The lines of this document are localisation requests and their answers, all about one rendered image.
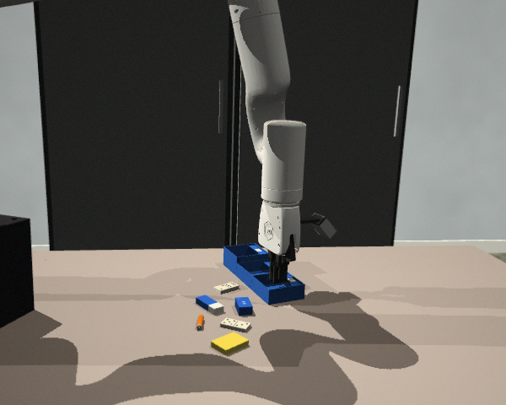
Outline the blue nine-volt battery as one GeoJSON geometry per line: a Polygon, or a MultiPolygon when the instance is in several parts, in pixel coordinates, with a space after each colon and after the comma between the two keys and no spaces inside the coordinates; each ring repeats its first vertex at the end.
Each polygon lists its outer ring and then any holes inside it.
{"type": "Polygon", "coordinates": [[[248,297],[235,298],[235,308],[239,316],[252,315],[253,306],[248,297]]]}

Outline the white domino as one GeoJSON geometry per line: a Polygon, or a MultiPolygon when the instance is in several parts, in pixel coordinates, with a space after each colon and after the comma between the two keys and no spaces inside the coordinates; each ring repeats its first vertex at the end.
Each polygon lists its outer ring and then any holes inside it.
{"type": "Polygon", "coordinates": [[[222,285],[213,287],[213,290],[222,294],[222,293],[226,293],[226,292],[238,289],[239,287],[240,286],[238,284],[231,282],[231,283],[222,284],[222,285]]]}
{"type": "Polygon", "coordinates": [[[220,327],[228,328],[239,332],[247,332],[250,328],[251,323],[244,321],[237,321],[229,318],[225,318],[221,323],[220,327]]]}

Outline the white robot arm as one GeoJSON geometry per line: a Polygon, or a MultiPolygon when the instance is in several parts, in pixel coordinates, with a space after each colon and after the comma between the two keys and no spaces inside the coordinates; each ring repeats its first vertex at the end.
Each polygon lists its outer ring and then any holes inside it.
{"type": "MultiPolygon", "coordinates": [[[[261,198],[292,204],[303,198],[306,124],[285,119],[288,55],[277,0],[228,0],[246,85],[246,112],[262,164],[261,198]],[[262,163],[263,161],[263,163],[262,163]]],[[[300,218],[319,235],[336,229],[322,215],[300,218]]]]}

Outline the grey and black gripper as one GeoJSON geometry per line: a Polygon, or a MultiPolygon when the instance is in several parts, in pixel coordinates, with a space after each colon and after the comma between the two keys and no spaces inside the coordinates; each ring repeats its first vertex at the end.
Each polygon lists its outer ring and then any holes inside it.
{"type": "Polygon", "coordinates": [[[275,284],[287,282],[289,262],[296,261],[300,246],[299,204],[300,201],[276,204],[263,200],[261,205],[258,241],[268,251],[269,280],[275,284]]]}

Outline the blue and white eraser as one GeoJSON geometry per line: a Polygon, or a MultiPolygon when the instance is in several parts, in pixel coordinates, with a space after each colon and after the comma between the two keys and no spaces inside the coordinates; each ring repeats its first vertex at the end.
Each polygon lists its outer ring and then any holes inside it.
{"type": "Polygon", "coordinates": [[[223,313],[224,306],[206,295],[196,297],[196,304],[213,315],[223,313]]]}

